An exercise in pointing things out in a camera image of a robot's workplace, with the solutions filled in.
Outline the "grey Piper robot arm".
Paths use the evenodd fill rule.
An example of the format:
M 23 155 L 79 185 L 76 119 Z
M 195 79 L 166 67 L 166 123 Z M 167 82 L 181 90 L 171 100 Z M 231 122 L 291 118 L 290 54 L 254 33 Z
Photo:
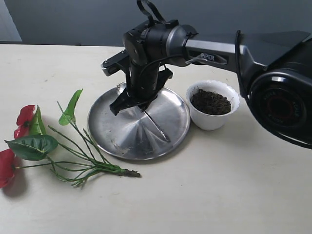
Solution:
M 190 25 L 147 22 L 123 35 L 124 50 L 104 62 L 106 75 L 123 71 L 126 88 L 110 105 L 117 115 L 145 109 L 172 77 L 160 66 L 208 65 L 237 75 L 240 95 L 271 134 L 312 146 L 312 35 L 303 31 L 204 36 Z

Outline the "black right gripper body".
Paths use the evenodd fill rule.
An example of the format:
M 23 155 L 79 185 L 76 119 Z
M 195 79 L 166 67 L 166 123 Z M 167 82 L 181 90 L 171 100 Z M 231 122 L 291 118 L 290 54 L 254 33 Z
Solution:
M 165 68 L 159 71 L 160 64 L 156 63 L 148 68 L 130 63 L 129 74 L 126 75 L 126 88 L 122 94 L 128 94 L 135 100 L 136 105 L 157 96 L 168 79 L 173 77 L 173 72 Z

